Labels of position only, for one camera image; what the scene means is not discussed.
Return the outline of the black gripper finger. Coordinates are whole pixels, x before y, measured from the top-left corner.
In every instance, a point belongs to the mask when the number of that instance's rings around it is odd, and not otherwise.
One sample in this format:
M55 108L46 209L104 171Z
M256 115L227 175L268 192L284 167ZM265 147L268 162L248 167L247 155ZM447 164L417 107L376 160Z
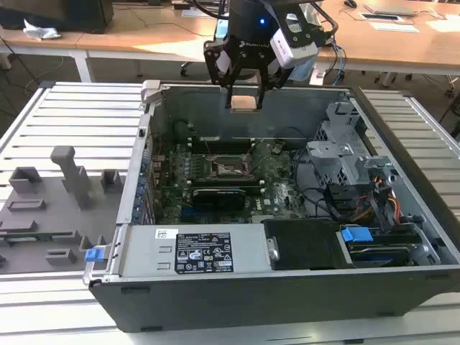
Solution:
M257 109L262 109L265 92L273 88L282 88L288 79L288 69L283 68L274 55L259 55L259 85Z
M237 39L205 41L203 54L212 84L227 90L225 108L230 109L233 86L238 76Z

